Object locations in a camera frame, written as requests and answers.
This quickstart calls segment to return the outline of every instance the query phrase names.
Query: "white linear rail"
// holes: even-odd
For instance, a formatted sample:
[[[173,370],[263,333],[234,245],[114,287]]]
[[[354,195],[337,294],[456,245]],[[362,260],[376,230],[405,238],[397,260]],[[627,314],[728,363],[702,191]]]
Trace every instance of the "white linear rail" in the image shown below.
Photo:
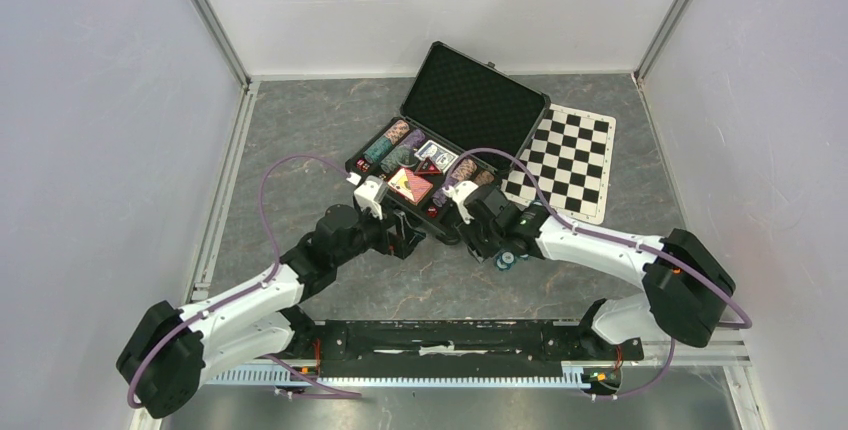
[[[561,377],[464,377],[464,378],[318,378],[333,387],[391,388],[589,388],[580,375],[582,367],[564,366]],[[292,378],[284,368],[267,363],[246,363],[221,373],[207,385],[259,385],[307,387],[308,383]]]

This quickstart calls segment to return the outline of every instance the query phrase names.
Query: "white wall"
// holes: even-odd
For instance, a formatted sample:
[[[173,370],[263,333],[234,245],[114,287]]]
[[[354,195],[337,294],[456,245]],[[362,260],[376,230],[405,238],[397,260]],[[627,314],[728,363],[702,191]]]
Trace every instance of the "white wall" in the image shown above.
[[[844,428],[845,0],[693,0],[647,79],[688,223],[738,283],[776,429]]]
[[[238,85],[189,0],[0,9],[0,428],[126,428],[115,360],[185,289]]]
[[[435,40],[505,71],[633,70],[672,0],[211,0],[248,72],[412,73]]]

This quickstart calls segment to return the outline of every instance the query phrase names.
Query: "stack of poker chips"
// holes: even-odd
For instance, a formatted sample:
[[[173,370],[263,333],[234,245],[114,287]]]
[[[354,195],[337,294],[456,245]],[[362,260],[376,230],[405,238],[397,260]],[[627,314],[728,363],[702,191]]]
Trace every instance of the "stack of poker chips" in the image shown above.
[[[427,137],[424,135],[424,132],[418,129],[413,130],[412,133],[400,142],[400,145],[386,155],[386,158],[380,162],[380,168],[388,174],[399,166],[408,167],[417,163],[418,160],[415,158],[415,151],[418,150],[426,139]]]
[[[379,161],[408,131],[409,124],[398,120],[376,142],[372,143],[368,150],[365,150],[362,158],[369,164]]]
[[[474,184],[478,187],[482,187],[483,185],[488,185],[495,181],[495,176],[489,173],[488,170],[483,170],[480,172],[480,175],[474,177]]]
[[[445,180],[444,185],[433,194],[433,204],[441,207],[448,201],[448,195],[445,193],[445,188],[453,187],[459,182],[468,180],[474,172],[477,171],[477,164],[474,161],[466,158],[456,166],[450,176]]]

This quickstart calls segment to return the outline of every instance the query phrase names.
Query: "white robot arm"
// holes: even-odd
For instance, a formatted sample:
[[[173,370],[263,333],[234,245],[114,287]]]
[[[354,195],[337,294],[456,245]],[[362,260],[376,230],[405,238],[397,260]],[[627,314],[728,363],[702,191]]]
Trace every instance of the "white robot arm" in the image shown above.
[[[270,267],[213,298],[180,307],[181,315],[195,315],[256,284],[260,285],[249,296],[234,300],[188,326],[190,332],[202,335],[200,343],[203,344],[204,366],[198,386],[244,362],[282,352],[292,342],[292,322],[280,310],[300,303],[304,285],[287,264],[281,265],[274,278],[265,282],[272,269]]]
[[[661,340],[671,336],[687,345],[704,347],[725,309],[721,298],[695,278],[642,249],[663,249],[728,295],[736,288],[701,242],[684,230],[675,229],[668,237],[659,237],[576,221],[567,228],[541,205],[521,210],[496,186],[478,187],[469,181],[449,189],[448,194],[464,223],[460,235],[480,261],[507,251],[574,262],[641,290],[621,300],[598,301],[584,316],[584,322],[591,321],[594,333],[610,344],[634,337]]]

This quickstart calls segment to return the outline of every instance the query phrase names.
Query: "marble-patterned floor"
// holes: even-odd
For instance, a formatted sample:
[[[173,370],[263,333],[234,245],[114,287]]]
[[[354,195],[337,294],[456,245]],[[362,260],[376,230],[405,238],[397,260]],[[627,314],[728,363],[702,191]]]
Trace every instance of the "marble-patterned floor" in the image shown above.
[[[604,226],[667,234],[682,218],[650,121],[629,75],[539,75],[516,80],[553,103],[617,119]],[[412,79],[263,82],[247,136],[212,281],[212,294],[271,263],[257,213],[264,170],[291,153],[343,162],[397,115]],[[317,162],[294,162],[269,180],[266,209],[285,251],[324,210],[350,203],[353,187]],[[401,261],[366,253],[303,304],[314,319],[579,318],[596,299],[636,289],[565,262],[531,260],[508,272],[478,264],[462,245],[422,242]]]

